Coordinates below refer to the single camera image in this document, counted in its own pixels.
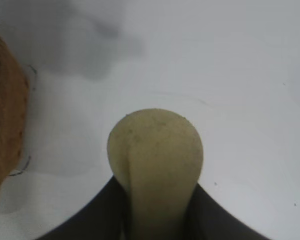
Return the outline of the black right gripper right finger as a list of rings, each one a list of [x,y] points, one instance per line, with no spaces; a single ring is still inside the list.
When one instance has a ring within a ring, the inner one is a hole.
[[[187,240],[266,240],[267,237],[251,229],[208,195],[197,184],[185,215]]]

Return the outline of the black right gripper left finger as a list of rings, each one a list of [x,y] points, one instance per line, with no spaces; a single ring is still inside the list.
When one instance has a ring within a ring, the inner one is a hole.
[[[123,240],[130,222],[130,206],[115,177],[78,213],[40,240]]]

